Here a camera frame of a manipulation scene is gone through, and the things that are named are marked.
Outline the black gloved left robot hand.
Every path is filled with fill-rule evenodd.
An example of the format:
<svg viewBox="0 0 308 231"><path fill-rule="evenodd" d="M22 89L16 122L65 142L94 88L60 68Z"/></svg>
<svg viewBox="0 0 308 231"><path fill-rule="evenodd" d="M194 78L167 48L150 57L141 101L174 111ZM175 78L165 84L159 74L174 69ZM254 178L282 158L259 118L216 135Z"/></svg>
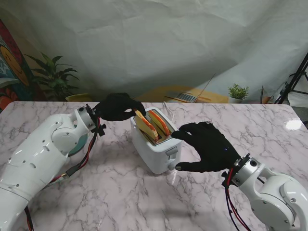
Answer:
<svg viewBox="0 0 308 231"><path fill-rule="evenodd" d="M143 104L127 93L111 93L93 108L95 114L106 121L124 121L136 115L138 110L146 115Z"/></svg>

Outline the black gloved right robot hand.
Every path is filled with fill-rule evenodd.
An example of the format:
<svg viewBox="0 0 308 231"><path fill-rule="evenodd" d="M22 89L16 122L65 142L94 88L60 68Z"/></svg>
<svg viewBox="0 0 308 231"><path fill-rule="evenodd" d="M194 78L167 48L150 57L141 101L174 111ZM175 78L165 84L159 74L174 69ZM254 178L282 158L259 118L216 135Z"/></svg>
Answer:
<svg viewBox="0 0 308 231"><path fill-rule="evenodd" d="M199 162L180 162L178 171L219 172L233 167L240 159L231 143L210 122L188 123L182 125L171 137L185 141L199 154Z"/></svg>

